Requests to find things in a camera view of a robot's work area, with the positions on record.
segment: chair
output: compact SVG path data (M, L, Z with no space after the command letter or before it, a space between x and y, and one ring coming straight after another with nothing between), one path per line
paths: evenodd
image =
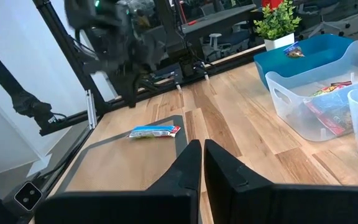
M223 4L219 2L220 10L224 10ZM205 4L204 6L201 6L201 10L204 14L204 16L214 14L214 6L212 3ZM222 56L230 52L235 45L241 44L243 41L249 38L250 34L248 30L241 30L240 26L244 25L244 22L239 22L237 24L234 24L232 29L218 33L218 34L210 34L209 37L209 47L213 50L211 53L209 53L206 58L209 59L210 56L215 55L216 58L222 58ZM239 52L242 50L242 46L239 46L237 51Z
M298 13L301 15L320 15L320 24L313 30L309 37L316 35L318 32L324 34L325 27L330 27L332 29L338 30L339 36L344 35L342 28L340 28L339 26L345 25L345 28L349 28L351 25L347 21L324 21L324 15L333 12L339 4L340 0L320 0L311 3L304 3L299 6Z

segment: red object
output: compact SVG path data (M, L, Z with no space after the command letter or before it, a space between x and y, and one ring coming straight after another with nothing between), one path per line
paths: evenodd
M274 9L278 7L278 5L283 2L284 0L262 0L262 7L267 6L267 4L270 4L270 8Z

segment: metal bracket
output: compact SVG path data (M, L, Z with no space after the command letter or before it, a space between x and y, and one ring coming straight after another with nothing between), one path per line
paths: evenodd
M95 129L98 124L98 119L96 117L96 109L94 107L93 94L91 90L85 91L86 96L86 110L88 112L88 124L89 130Z

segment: blue plastic bin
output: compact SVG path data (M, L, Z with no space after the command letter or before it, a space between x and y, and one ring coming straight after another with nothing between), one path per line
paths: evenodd
M287 57L283 52L287 48L285 46L255 55L254 60L260 80L268 88L266 73L277 72L281 76L288 78L320 67L340 59L352 42L352 39L337 35L317 35L310 39L299 41L299 46L302 48L305 57Z

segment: floor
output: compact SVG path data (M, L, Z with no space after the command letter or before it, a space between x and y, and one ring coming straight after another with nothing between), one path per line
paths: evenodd
M184 117L188 141L213 139L273 182L358 185L353 134L326 142L301 138L276 115L254 63L186 86L182 94L171 91L106 114L84 148L174 114ZM203 223L213 223L204 180L200 210Z
M65 154L71 149L71 146L82 134L87 125L88 122L85 121L70 128L66 135L64 135L64 137L62 137L50 150L49 154L52 154L52 156L48 163L48 167L45 168L42 173L46 173L56 167ZM22 184L24 181L32 178L32 176L27 178L31 165L32 163L24 164L23 166L0 173L0 198L4 198L14 188Z

